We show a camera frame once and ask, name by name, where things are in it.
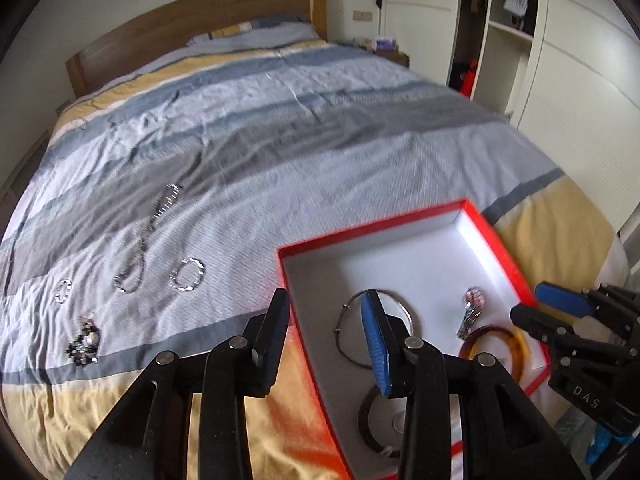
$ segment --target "nightstand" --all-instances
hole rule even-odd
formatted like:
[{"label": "nightstand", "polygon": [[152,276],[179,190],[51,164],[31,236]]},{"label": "nightstand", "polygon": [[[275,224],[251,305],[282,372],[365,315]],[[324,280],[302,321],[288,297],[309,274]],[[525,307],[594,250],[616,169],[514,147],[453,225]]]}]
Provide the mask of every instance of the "nightstand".
[{"label": "nightstand", "polygon": [[379,50],[374,52],[376,56],[384,57],[393,63],[409,68],[409,56],[398,50]]}]

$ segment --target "screw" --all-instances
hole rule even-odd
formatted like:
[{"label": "screw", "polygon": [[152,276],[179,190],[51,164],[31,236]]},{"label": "screw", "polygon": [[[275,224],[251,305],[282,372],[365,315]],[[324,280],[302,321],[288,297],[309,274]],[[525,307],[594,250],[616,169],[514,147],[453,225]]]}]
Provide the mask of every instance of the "screw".
[{"label": "screw", "polygon": [[478,357],[476,357],[476,359],[478,359],[478,362],[480,363],[481,366],[495,365],[495,357],[487,352],[482,352],[481,354],[478,354]]},{"label": "screw", "polygon": [[158,363],[161,366],[167,365],[169,363],[174,362],[174,353],[169,351],[169,350],[165,350],[164,352],[160,352],[157,356],[156,356],[156,363]]},{"label": "screw", "polygon": [[407,348],[411,348],[413,350],[417,350],[418,348],[422,348],[424,346],[424,341],[422,339],[420,339],[419,337],[411,335],[407,339],[404,340],[404,345]]},{"label": "screw", "polygon": [[229,346],[235,350],[239,350],[247,346],[249,342],[242,335],[236,335],[229,340]]}]

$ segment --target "bed sheet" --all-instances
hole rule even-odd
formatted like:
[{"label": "bed sheet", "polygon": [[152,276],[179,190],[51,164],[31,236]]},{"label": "bed sheet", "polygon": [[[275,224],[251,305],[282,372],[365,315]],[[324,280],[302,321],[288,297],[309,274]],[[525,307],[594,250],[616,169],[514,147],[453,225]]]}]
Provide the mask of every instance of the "bed sheet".
[{"label": "bed sheet", "polygon": [[[122,294],[113,277],[167,184],[180,197],[148,239],[139,289]],[[548,157],[503,118],[385,59],[308,39],[183,49],[121,78],[62,114],[0,245],[2,414],[43,475],[62,478],[159,351],[208,351],[267,307],[277,247],[460,198],[532,286],[623,281],[612,228]],[[180,293],[169,275],[183,258],[206,274]],[[81,316],[102,333],[86,367],[64,353]],[[540,397],[553,419],[555,399]],[[247,399],[246,414],[256,479],[348,477],[294,329],[271,395]]]}]

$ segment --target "blue object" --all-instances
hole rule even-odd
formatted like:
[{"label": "blue object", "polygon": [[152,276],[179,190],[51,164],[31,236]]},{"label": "blue object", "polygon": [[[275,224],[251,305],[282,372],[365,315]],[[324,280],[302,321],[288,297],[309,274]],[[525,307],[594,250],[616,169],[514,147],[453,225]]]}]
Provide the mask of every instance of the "blue object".
[{"label": "blue object", "polygon": [[536,299],[575,317],[591,316],[593,307],[581,292],[542,282],[536,287]]},{"label": "blue object", "polygon": [[371,368],[373,377],[384,396],[391,393],[391,375],[389,373],[389,354],[386,351],[385,342],[382,339],[382,332],[378,326],[378,320],[373,310],[373,305],[369,297],[364,294],[360,303],[360,315],[364,335],[367,338],[367,348],[371,358]]},{"label": "blue object", "polygon": [[631,444],[634,440],[634,436],[625,435],[625,436],[613,436],[609,431],[605,430],[602,426],[596,427],[596,434],[593,437],[593,441],[587,448],[587,454],[584,457],[584,461],[587,465],[593,465],[596,463],[596,460],[600,458],[602,453],[607,446],[611,443],[612,440],[627,446]]}]

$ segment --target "jewelry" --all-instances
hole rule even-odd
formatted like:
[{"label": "jewelry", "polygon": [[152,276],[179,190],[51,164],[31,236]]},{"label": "jewelry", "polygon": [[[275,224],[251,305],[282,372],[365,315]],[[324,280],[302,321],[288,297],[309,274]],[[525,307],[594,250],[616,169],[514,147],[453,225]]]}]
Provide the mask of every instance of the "jewelry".
[{"label": "jewelry", "polygon": [[93,320],[81,317],[80,321],[82,323],[82,329],[78,337],[68,344],[65,354],[69,356],[69,359],[71,359],[76,366],[97,363],[100,331]]},{"label": "jewelry", "polygon": [[471,326],[478,320],[484,309],[484,295],[476,286],[469,288],[462,300],[465,303],[465,317],[460,323],[457,336],[464,341],[471,333]]},{"label": "jewelry", "polygon": [[[198,275],[196,276],[196,279],[193,281],[193,283],[191,283],[191,285],[187,285],[187,286],[180,285],[180,283],[178,283],[178,274],[180,274],[180,271],[182,270],[182,268],[188,263],[194,263],[198,266]],[[196,258],[185,258],[177,266],[175,266],[174,269],[171,271],[171,275],[169,276],[169,286],[171,288],[177,288],[181,292],[189,292],[190,290],[193,290],[198,285],[200,285],[200,282],[202,281],[203,277],[204,277],[204,264],[200,260],[197,260]]]},{"label": "jewelry", "polygon": [[[400,307],[400,310],[402,310],[402,312],[404,313],[404,315],[406,316],[406,318],[408,320],[408,323],[409,323],[409,335],[413,335],[414,334],[414,322],[411,319],[411,314],[409,314],[409,311],[406,309],[404,304],[402,304],[402,301],[398,298],[398,295],[392,293],[389,290],[382,290],[380,288],[377,288],[376,292],[378,294],[384,294],[385,296],[388,296],[389,298],[391,298],[392,300],[394,300],[398,304],[398,306]],[[342,348],[340,346],[340,324],[342,323],[342,319],[344,318],[344,316],[347,313],[347,311],[351,308],[351,303],[353,303],[355,300],[357,300],[360,296],[364,295],[365,293],[366,293],[366,290],[361,290],[360,292],[356,292],[356,294],[351,296],[349,298],[349,301],[347,301],[347,303],[345,303],[342,306],[342,310],[340,311],[340,315],[338,316],[338,322],[335,324],[334,334],[335,334],[335,346],[336,346],[336,348],[338,349],[338,352],[340,352],[341,355],[346,357],[349,361],[351,361],[356,366],[359,366],[360,368],[366,368],[367,370],[371,370],[371,365],[368,365],[366,363],[361,363],[360,361],[357,361],[356,359],[350,358],[347,354],[345,354],[345,352],[342,350]]]},{"label": "jewelry", "polygon": [[56,285],[56,303],[65,303],[71,293],[71,280],[60,280]]},{"label": "jewelry", "polygon": [[513,366],[513,368],[511,369],[511,376],[517,383],[519,383],[524,371],[524,355],[528,352],[528,349],[525,348],[526,343],[522,339],[517,338],[510,330],[507,330],[504,327],[486,325],[480,327],[478,330],[474,330],[465,339],[465,342],[462,343],[462,348],[458,353],[458,357],[462,357],[464,359],[473,359],[476,355],[475,353],[473,353],[473,349],[476,343],[481,337],[484,337],[488,334],[499,337],[508,346],[509,354],[511,354],[511,363]]},{"label": "jewelry", "polygon": [[[374,386],[369,390],[369,393],[364,397],[358,410],[358,432],[362,437],[364,443],[369,449],[375,451],[380,456],[386,456],[389,458],[398,458],[400,456],[400,450],[394,449],[391,446],[382,446],[371,434],[369,429],[369,412],[373,406],[373,401],[380,395],[380,390],[377,386]],[[396,427],[396,416],[394,417],[394,428]]]},{"label": "jewelry", "polygon": [[[154,213],[147,221],[146,225],[140,232],[140,239],[138,240],[136,250],[130,257],[125,268],[113,277],[113,284],[120,292],[130,294],[138,290],[140,282],[142,282],[142,275],[145,272],[145,252],[148,247],[147,241],[149,237],[156,230],[156,222],[158,219],[169,210],[169,208],[178,200],[180,196],[180,187],[175,184],[167,184],[164,193],[158,197]],[[132,275],[133,270],[138,268],[138,278],[129,288],[124,286],[124,281]]]}]

